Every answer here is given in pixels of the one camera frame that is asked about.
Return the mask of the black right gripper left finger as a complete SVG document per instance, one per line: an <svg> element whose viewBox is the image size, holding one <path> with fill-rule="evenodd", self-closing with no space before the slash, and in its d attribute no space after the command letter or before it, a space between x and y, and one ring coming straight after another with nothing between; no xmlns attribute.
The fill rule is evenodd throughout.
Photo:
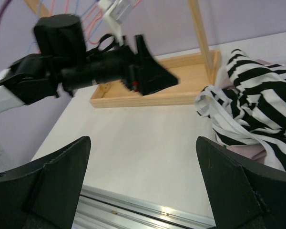
<svg viewBox="0 0 286 229"><path fill-rule="evenodd" d="M70 229L91 150L83 136L0 173L0 229Z"/></svg>

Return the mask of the pink wire hanger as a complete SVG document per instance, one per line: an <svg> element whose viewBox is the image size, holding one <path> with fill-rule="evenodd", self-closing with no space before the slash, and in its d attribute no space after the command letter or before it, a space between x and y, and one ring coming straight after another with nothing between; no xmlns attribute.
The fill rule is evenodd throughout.
<svg viewBox="0 0 286 229"><path fill-rule="evenodd" d="M49 15L50 16L53 14L54 4L55 4L55 0L52 0L51 1L51 5L50 5L50 10L49 10Z"/></svg>

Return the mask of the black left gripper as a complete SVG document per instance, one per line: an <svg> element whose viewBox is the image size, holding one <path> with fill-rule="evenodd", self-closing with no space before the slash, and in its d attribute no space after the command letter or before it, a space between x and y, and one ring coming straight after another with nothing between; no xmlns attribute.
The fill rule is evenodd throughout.
<svg viewBox="0 0 286 229"><path fill-rule="evenodd" d="M119 46L116 40L103 50L87 50L77 15L40 18L34 31L46 71L66 92L122 80L130 91L145 96L179 83L151 56L142 34L135 35L134 54L129 46Z"/></svg>

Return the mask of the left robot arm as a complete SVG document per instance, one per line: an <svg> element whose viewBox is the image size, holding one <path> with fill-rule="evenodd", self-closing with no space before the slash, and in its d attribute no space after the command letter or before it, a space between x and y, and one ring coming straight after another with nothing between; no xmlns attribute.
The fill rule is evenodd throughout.
<svg viewBox="0 0 286 229"><path fill-rule="evenodd" d="M150 54L144 36L135 36L137 52L126 36L104 49L86 49L82 22L74 14L40 18L33 29L39 53L29 54L0 72L0 113L58 97L62 86L69 95L77 89L120 81L142 96L175 86L178 78Z"/></svg>

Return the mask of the light blue wire hanger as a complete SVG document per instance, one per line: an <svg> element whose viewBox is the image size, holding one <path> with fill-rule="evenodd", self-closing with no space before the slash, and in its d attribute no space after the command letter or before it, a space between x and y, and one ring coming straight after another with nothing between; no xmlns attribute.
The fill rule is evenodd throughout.
<svg viewBox="0 0 286 229"><path fill-rule="evenodd" d="M35 30L35 26L37 25L37 22L42 17L43 1L42 0L25 0L24 2L27 4L27 6L36 16L35 24L34 24L34 27L32 28L32 34L34 35L34 41L32 41L31 44L27 48L27 54L30 54L31 48L37 44L36 35L35 35L34 30Z"/></svg>

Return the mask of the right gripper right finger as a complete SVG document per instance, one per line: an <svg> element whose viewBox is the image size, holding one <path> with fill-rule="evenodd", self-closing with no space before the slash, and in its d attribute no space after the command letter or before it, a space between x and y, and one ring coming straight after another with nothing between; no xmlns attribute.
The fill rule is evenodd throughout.
<svg viewBox="0 0 286 229"><path fill-rule="evenodd" d="M217 229L286 229L286 172L200 136L196 153Z"/></svg>

